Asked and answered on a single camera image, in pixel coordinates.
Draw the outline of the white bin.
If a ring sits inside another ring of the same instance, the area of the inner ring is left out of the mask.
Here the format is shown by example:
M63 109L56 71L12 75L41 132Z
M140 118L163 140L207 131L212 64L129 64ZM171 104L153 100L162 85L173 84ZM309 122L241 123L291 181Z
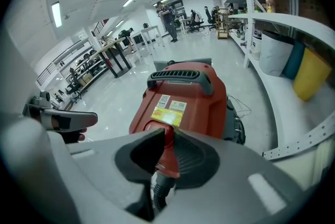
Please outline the white bin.
M280 76L290 57L294 39L273 31L262 31L259 67L263 73Z

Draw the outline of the black staircase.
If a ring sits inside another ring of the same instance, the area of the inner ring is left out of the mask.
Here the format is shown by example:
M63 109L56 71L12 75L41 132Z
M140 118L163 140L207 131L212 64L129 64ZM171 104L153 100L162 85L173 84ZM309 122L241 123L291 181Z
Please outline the black staircase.
M99 21L99 22L96 24L96 26L95 26L95 28L93 29L93 31L91 31L92 35L93 35L94 37L97 37L97 36L100 34L101 30L103 29L103 27L106 25L106 23L107 23L108 21L109 21L109 19L104 19L104 20Z

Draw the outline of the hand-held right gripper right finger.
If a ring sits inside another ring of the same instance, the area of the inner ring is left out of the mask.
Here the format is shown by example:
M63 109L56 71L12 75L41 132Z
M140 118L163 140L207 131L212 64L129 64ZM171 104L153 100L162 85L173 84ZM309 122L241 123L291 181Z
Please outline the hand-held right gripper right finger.
M157 224L287 224L306 202L294 179L251 149L188 131L176 136L213 148L219 165L204 185L177 189Z

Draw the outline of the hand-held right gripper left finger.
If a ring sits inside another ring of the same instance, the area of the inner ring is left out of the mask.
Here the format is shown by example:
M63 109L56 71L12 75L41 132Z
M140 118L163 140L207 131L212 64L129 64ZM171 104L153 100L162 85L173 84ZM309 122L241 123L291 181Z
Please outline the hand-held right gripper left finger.
M66 224L165 224L154 213L151 176L163 153L162 129L68 145L66 186L73 217Z

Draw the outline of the person's left hand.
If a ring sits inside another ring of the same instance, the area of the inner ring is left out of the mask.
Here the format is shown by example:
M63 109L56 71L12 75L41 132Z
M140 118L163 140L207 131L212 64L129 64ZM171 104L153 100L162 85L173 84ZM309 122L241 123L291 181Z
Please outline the person's left hand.
M59 134L62 136L65 144L71 144L71 143L78 143L80 141L85 140L85 132L87 132L87 129L81 129L71 132L59 132Z

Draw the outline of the black office chair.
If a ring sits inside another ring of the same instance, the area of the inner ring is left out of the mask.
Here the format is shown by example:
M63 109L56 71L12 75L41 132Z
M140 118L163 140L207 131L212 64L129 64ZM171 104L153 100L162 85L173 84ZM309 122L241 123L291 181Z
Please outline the black office chair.
M216 13L217 13L217 7L213 7L211 11L209 11L208 7L205 6L205 13L207 16L207 21L209 23L209 30L216 29Z
M192 9L190 16L189 30L187 32L193 33L195 31L200 31L200 29L205 29L205 27L202 26L203 23L204 22L199 16L199 14L194 9Z
M76 99L82 99L81 97L81 94L80 94L80 87L81 87L81 84L79 83L77 77L76 77L76 74L74 72L74 69L73 68L70 68L70 74L72 76L72 83L70 83L68 85L68 87L70 88L70 90L68 90L67 88L65 89L66 93L68 95L72 95L72 94L77 94L77 97Z

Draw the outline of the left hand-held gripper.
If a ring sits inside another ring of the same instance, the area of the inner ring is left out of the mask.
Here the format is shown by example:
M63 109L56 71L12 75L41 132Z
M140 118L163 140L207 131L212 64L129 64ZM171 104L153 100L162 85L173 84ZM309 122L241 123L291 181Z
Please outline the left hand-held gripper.
M96 113L51 109L48 91L40 91L29 99L23 115L37 120L47 130L56 131L79 131L98 122Z

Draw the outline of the white metal shelf rack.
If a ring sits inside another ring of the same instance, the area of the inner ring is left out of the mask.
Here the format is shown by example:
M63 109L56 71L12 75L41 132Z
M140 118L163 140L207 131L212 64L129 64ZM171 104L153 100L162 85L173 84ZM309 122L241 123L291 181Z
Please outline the white metal shelf rack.
M277 130L277 147L265 151L267 160L275 161L304 153L335 135L335 90L322 84L320 90L307 102L294 93L291 80L265 74L259 62L250 56L252 31L256 20L293 27L310 34L335 49L335 31L331 28L307 19L289 14L256 13L254 6L258 0L246 0L248 12L235 15L248 21L249 34L244 64L252 63L269 97Z

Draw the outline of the yellow bin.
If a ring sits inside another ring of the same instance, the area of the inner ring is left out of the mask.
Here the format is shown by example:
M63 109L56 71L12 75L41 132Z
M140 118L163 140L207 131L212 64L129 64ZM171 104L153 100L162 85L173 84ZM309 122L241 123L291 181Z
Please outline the yellow bin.
M302 100L308 101L319 90L332 71L330 64L319 54L305 48L304 55L293 81L293 90Z

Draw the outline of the white desk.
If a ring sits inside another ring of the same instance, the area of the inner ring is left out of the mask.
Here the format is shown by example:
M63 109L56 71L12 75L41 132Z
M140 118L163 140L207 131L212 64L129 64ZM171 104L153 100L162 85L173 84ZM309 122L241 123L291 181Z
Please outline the white desk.
M139 52L140 56L142 56L142 50L139 49L139 47L137 46L135 37L140 36L142 38L143 41L140 43L141 44L144 43L147 52L149 53L149 55L152 55L152 49L155 49L155 45L153 44L152 39L150 37L151 31L154 31L154 39L157 45L162 47L165 46L163 36L161 35L158 26L149 26L147 28L142 28L141 30L130 36L130 39L133 42L136 50Z

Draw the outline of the equipment storage shelf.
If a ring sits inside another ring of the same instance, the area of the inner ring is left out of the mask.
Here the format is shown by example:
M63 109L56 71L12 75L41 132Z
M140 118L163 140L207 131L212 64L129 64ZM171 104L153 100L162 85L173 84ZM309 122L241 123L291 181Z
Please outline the equipment storage shelf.
M77 94L68 95L65 91L68 85L72 83L70 68L74 69L76 77L81 84L80 94L85 92L89 83L93 82L106 70L106 65L100 57L90 60L96 50L87 38L80 40L67 48L57 56L52 64L57 70L57 75L50 83L50 95L52 100L59 105L65 105L66 102L76 103Z

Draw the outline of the red vacuum cleaner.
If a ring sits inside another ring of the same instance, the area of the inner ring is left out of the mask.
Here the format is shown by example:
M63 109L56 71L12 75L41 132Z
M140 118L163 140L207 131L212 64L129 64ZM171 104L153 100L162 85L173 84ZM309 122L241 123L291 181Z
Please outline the red vacuum cleaner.
M172 178L182 174L183 163L177 160L173 141L176 129L245 143L243 123L211 59L155 61L154 66L129 133L165 130L165 149L156 165L161 174Z

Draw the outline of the teal bin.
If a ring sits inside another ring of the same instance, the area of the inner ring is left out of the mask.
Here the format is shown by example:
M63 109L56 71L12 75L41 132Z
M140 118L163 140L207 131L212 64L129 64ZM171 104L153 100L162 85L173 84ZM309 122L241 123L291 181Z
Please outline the teal bin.
M290 80L293 80L299 70L300 64L303 59L304 51L305 51L305 45L303 43L300 43L298 41L295 41L293 45L293 49L291 51L291 54L288 58L288 61L282 71L282 74L289 78Z

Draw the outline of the white bucket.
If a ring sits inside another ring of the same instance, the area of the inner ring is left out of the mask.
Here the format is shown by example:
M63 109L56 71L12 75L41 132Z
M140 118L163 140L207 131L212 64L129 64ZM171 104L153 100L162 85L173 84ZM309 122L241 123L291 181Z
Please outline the white bucket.
M258 36L253 36L250 52L252 57L257 61L260 59L261 44L262 44L262 38Z

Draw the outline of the round wooden table black base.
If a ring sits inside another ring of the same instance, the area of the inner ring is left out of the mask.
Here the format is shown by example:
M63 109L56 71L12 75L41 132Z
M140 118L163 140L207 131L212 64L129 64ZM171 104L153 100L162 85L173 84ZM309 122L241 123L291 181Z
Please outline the round wooden table black base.
M114 78L119 78L130 71L132 66L126 59L125 55L123 54L123 50L120 47L120 42L124 41L125 37L122 37L117 40L113 40L108 42L104 47L102 47L100 50L96 51L92 56L90 56L90 60L93 60L96 57L100 57L101 60L106 64L106 67L111 71ZM121 65L121 63L118 61L117 56L113 53L112 48L115 47L115 50L118 52L118 55L121 57L121 60L125 64L125 67ZM114 63L119 67L119 71L116 72L113 68L112 63L109 62L107 57L104 56L105 52L109 52L111 58L114 60Z

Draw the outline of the wooden shelf cart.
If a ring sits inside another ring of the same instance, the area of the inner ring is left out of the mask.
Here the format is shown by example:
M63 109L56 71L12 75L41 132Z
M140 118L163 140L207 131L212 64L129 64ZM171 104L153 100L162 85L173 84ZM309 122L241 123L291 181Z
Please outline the wooden shelf cart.
M229 38L229 10L227 8L217 8L216 30L218 39Z

